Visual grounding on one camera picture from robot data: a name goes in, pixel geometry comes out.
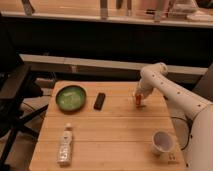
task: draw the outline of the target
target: chair armrest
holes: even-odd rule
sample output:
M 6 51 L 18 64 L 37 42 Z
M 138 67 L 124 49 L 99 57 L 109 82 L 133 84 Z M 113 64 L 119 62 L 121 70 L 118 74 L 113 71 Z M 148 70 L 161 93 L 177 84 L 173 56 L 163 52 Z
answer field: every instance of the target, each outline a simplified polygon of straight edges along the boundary
M 21 65 L 14 69 L 0 91 L 0 99 L 9 100 L 15 98 L 29 71 L 30 67 L 27 65 Z

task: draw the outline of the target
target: wood grain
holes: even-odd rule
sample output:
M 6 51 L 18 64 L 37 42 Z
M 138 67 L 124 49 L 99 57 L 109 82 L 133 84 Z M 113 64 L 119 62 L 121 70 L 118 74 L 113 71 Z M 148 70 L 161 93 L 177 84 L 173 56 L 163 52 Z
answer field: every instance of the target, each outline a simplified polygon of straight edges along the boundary
M 176 141 L 175 132 L 168 117 L 69 117 L 66 119 L 47 117 L 43 123 L 39 141 L 59 141 L 66 123 L 72 123 L 75 142 L 151 141 L 151 135 L 158 130 L 169 132 Z
M 150 142 L 74 142 L 71 167 L 56 163 L 58 142 L 37 144 L 31 171 L 183 171 L 184 161 L 176 144 L 170 154 L 154 156 Z
M 31 171 L 184 171 L 185 163 L 166 103 L 157 90 L 147 106 L 136 108 L 132 92 L 136 82 L 57 82 L 50 100 L 38 143 L 30 164 Z M 87 91 L 85 106 L 75 113 L 60 111 L 57 92 L 67 85 Z M 98 92 L 107 97 L 101 111 L 93 109 Z M 66 123 L 71 123 L 73 151 L 71 166 L 57 164 L 59 140 Z M 175 147 L 156 157 L 151 153 L 156 131 L 169 132 Z

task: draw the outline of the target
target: black remote control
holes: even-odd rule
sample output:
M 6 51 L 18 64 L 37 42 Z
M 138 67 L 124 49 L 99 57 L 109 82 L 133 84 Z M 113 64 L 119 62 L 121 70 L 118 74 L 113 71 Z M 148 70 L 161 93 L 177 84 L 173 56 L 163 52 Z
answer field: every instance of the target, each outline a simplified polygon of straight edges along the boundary
M 105 93 L 98 93 L 98 96 L 95 100 L 94 109 L 101 110 L 105 97 Z

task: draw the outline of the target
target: remote control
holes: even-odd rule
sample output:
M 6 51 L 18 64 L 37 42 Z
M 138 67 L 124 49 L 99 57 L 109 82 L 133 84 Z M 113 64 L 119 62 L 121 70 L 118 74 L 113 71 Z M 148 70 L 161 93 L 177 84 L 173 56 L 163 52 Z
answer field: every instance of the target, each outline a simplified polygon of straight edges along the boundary
M 70 124 L 67 124 L 66 129 L 64 130 L 59 151 L 58 151 L 58 164 L 60 166 L 69 166 L 70 165 L 70 156 L 71 156 L 71 143 L 72 143 L 72 131 Z
M 98 93 L 98 96 L 95 100 L 94 109 L 101 110 L 105 97 L 105 93 Z

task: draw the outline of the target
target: cup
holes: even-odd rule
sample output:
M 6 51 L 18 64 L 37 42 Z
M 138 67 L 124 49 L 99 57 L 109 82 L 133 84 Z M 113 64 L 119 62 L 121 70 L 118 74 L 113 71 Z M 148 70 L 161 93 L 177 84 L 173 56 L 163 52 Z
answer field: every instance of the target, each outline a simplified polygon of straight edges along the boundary
M 152 153 L 157 156 L 170 152 L 173 146 L 172 136 L 167 132 L 158 131 L 152 137 Z

